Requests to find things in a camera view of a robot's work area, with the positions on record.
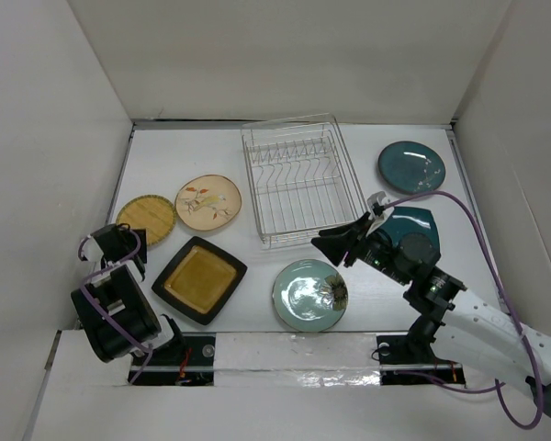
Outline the round woven bamboo plate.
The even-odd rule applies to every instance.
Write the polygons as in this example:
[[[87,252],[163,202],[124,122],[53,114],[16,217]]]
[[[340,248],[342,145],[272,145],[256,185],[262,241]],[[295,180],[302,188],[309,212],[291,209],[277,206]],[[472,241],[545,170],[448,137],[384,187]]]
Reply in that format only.
[[[116,224],[126,224],[132,230],[145,230],[146,243],[154,246],[164,241],[173,231],[177,221],[174,204],[159,195],[143,195],[123,206]]]

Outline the beige bird painted plate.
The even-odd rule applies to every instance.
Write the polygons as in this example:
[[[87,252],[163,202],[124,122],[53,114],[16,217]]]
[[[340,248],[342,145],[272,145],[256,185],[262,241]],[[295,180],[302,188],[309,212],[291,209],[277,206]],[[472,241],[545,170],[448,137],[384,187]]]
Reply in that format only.
[[[183,185],[175,197],[180,220],[198,232],[210,232],[232,221],[242,208],[239,188],[223,175],[202,175]]]

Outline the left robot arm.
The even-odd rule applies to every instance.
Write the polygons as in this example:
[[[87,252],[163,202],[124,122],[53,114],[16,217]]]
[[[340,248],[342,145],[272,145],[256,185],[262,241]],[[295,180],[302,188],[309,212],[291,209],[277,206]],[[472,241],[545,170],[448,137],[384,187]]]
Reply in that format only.
[[[186,340],[176,322],[157,315],[141,289],[147,263],[145,230],[108,224],[82,239],[77,257],[96,265],[71,299],[101,361],[132,355],[140,362],[172,365],[184,358]]]

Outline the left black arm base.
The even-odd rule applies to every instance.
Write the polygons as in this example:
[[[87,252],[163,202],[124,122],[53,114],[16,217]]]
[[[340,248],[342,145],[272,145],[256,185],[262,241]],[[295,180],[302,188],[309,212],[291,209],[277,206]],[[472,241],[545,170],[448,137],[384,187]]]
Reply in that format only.
[[[144,357],[131,360],[128,381],[134,386],[212,386],[214,384],[215,334],[185,334],[185,345],[158,349],[139,376]]]

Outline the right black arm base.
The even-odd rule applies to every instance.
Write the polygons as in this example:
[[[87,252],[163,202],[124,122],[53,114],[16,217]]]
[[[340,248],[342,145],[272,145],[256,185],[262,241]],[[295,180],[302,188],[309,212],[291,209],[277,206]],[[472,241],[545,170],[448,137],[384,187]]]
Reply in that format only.
[[[414,353],[406,343],[407,335],[377,334],[377,348],[371,358],[379,364],[382,386],[432,384],[426,376],[446,385],[466,385],[463,367],[452,361],[436,358],[432,352]]]

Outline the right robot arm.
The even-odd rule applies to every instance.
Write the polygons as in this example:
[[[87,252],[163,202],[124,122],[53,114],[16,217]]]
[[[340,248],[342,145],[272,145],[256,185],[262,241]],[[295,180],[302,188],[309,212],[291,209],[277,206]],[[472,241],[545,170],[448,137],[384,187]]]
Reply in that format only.
[[[368,213],[322,230],[312,244],[335,266],[360,260],[406,287],[404,299],[420,316],[406,350],[417,361],[431,356],[482,371],[532,399],[551,418],[551,336],[493,308],[437,265],[433,234],[399,228],[391,214],[376,225]]]

